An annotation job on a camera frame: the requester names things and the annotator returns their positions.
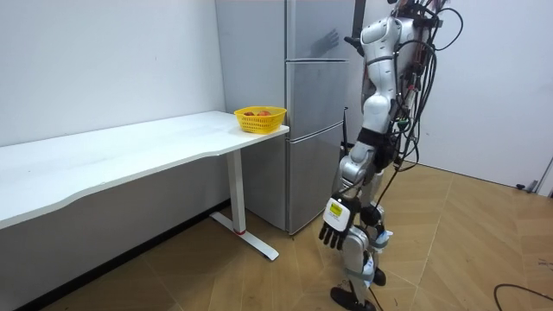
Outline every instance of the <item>refrigerator door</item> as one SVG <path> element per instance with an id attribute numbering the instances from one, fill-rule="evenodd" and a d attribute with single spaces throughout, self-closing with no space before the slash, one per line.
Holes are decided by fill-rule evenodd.
<path id="1" fill-rule="evenodd" d="M 297 142 L 288 142 L 288 222 L 296 233 L 325 207 L 340 159 L 341 124 Z"/>
<path id="2" fill-rule="evenodd" d="M 349 63 L 286 63 L 286 114 L 289 140 L 327 129 L 343 120 Z"/>
<path id="3" fill-rule="evenodd" d="M 355 0 L 288 0 L 286 59 L 348 58 Z"/>

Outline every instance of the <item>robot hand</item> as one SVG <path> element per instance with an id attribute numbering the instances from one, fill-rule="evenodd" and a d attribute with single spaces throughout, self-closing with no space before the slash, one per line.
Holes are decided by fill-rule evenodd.
<path id="1" fill-rule="evenodd" d="M 333 195 L 323 214 L 324 223 L 319 233 L 319 239 L 330 248 L 336 247 L 338 251 L 341 251 L 344 239 L 360 208 L 361 203 L 358 197 L 346 200 L 338 194 Z"/>
<path id="2" fill-rule="evenodd" d="M 355 33 L 351 37 L 345 37 L 344 41 L 351 44 L 352 47 L 357 50 L 357 53 L 361 55 L 361 57 L 365 57 L 365 51 L 363 51 L 363 47 L 361 46 L 361 30 L 362 29 L 356 29 Z"/>

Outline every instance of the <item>white wall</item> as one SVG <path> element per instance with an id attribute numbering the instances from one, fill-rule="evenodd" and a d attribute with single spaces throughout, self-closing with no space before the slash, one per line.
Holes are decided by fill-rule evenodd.
<path id="1" fill-rule="evenodd" d="M 4 0 L 0 42 L 0 146 L 224 110 L 211 0 Z"/>
<path id="2" fill-rule="evenodd" d="M 213 0 L 4 0 L 0 46 L 0 146 L 224 110 Z M 3 229 L 0 310 L 228 197 L 207 158 Z"/>

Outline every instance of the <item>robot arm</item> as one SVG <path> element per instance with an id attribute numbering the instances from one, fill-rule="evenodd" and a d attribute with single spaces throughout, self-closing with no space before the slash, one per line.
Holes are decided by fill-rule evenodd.
<path id="1" fill-rule="evenodd" d="M 363 103 L 357 142 L 340 161 L 319 238 L 342 251 L 351 292 L 334 288 L 331 296 L 349 310 L 374 310 L 365 298 L 366 290 L 372 282 L 385 284 L 378 254 L 390 233 L 385 230 L 384 209 L 373 199 L 384 168 L 394 162 L 399 171 L 428 98 L 429 90 L 422 94 L 418 90 L 429 75 L 433 80 L 429 70 L 435 70 L 432 41 L 441 24 L 435 12 L 444 1 L 422 2 L 403 0 L 390 16 L 364 28 L 359 38 L 346 38 L 364 56 L 364 85 L 370 82 L 374 93 Z M 403 152 L 399 150 L 402 136 L 407 139 Z M 368 186 L 368 206 L 361 203 L 363 186 Z M 360 224 L 354 225 L 358 214 Z"/>

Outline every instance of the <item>baseboard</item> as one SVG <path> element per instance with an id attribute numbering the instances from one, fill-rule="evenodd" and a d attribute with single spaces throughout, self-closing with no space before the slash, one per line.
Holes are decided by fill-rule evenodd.
<path id="1" fill-rule="evenodd" d="M 127 263 L 131 259 L 143 254 L 145 251 L 148 251 L 154 248 L 155 246 L 158 246 L 159 244 L 167 241 L 168 239 L 174 237 L 175 235 L 187 230 L 187 228 L 193 225 L 196 225 L 203 219 L 208 218 L 211 213 L 219 212 L 223 208 L 230 205 L 231 205 L 230 199 L 224 200 L 223 202 L 220 202 L 218 205 L 209 208 L 205 212 L 200 213 L 192 217 L 191 219 L 186 220 L 183 223 L 174 226 L 173 228 L 165 231 L 164 233 L 151 238 L 150 240 L 140 244 L 139 246 L 136 246 L 124 252 L 123 254 L 113 258 L 112 260 L 106 263 L 102 263 L 100 266 L 86 272 L 85 274 L 81 276 L 77 276 L 73 280 L 61 285 L 60 287 L 47 292 L 46 294 L 34 299 L 31 302 L 28 302 L 27 304 L 17 308 L 16 311 L 28 311 L 28 310 L 34 311 L 34 310 L 40 310 L 42 308 L 45 308 L 47 305 L 59 300 L 61 297 L 68 295 L 74 290 L 87 285 L 89 282 L 92 282 L 97 278 L 101 277 L 102 275 L 110 272 L 111 270 L 116 269 L 118 266 L 122 265 L 123 263 Z"/>

